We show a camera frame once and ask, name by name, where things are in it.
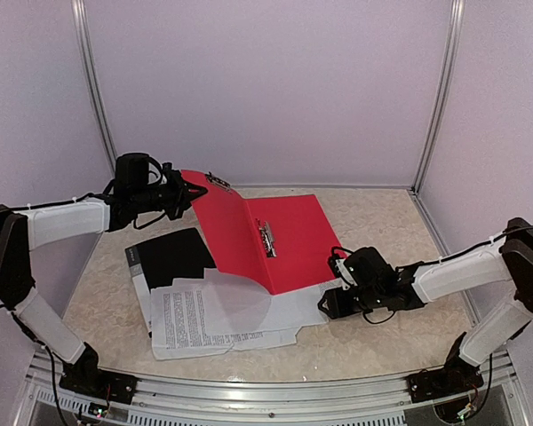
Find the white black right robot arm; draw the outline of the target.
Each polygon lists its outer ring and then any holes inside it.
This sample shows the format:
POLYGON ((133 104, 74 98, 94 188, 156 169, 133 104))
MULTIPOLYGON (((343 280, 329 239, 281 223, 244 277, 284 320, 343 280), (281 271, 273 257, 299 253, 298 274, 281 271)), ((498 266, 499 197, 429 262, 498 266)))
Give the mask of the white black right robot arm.
POLYGON ((533 225, 521 217, 505 229, 455 254, 391 266, 374 247, 334 247, 329 267, 341 284, 325 291, 317 307, 331 320, 378 309, 421 309, 445 296, 505 283, 509 289, 472 329, 453 344, 436 384, 454 394, 501 345, 533 320, 533 225))

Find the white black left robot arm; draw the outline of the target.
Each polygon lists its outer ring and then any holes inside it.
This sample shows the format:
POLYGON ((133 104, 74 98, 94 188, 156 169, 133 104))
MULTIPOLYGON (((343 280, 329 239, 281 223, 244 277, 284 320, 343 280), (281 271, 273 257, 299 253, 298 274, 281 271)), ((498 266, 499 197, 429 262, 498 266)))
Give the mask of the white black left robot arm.
POLYGON ((63 374, 90 395, 100 393, 107 377, 98 367, 97 352, 63 322, 36 288, 34 250, 89 234, 135 229, 145 213, 176 220, 194 200, 206 194, 184 179, 169 162, 149 154, 117 158, 114 177, 100 193, 67 201, 7 207, 0 204, 0 308, 6 309, 24 333, 62 361, 63 374))

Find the white paper sheet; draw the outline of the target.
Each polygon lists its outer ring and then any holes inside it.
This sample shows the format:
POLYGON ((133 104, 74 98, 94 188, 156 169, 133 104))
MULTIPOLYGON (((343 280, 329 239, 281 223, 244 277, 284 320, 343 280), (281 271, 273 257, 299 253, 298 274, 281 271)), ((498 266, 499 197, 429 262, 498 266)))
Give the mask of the white paper sheet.
POLYGON ((281 331, 327 322, 317 307, 317 286, 273 296, 253 280, 207 270, 202 295, 206 325, 215 334, 281 331))

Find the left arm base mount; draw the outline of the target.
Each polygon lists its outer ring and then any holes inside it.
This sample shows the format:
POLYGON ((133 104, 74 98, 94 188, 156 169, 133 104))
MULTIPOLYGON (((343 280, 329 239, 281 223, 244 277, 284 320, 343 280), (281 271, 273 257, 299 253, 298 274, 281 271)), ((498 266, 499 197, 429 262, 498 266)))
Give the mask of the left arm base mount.
POLYGON ((103 399, 110 403, 130 405, 138 380, 133 375, 99 369, 91 381, 83 376, 64 373, 60 378, 60 387, 63 390, 103 399))

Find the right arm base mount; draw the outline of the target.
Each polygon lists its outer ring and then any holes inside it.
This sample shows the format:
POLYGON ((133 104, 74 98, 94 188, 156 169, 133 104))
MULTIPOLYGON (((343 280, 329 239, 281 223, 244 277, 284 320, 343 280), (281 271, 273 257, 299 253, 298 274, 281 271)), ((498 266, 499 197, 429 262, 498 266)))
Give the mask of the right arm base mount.
POLYGON ((483 378, 478 368, 447 368, 421 371, 406 378, 413 403, 446 398, 480 388, 483 378))

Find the red file folder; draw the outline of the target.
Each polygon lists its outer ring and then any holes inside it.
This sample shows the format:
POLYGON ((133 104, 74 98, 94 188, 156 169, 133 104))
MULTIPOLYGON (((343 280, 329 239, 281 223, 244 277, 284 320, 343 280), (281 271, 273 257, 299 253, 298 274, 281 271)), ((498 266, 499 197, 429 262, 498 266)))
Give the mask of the red file folder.
POLYGON ((181 176, 207 189, 192 207, 220 272, 272 295, 334 279, 328 258, 339 240, 315 195, 247 199, 201 171, 181 176))

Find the printed text paper sheet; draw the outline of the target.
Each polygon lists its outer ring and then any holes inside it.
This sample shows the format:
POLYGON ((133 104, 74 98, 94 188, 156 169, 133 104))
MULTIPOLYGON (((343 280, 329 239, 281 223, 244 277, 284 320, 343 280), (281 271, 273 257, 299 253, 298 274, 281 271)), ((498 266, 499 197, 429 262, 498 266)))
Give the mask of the printed text paper sheet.
POLYGON ((213 334, 205 319, 201 290, 157 288, 151 292, 150 303, 152 352, 160 361, 273 349, 297 342, 296 328, 213 334))

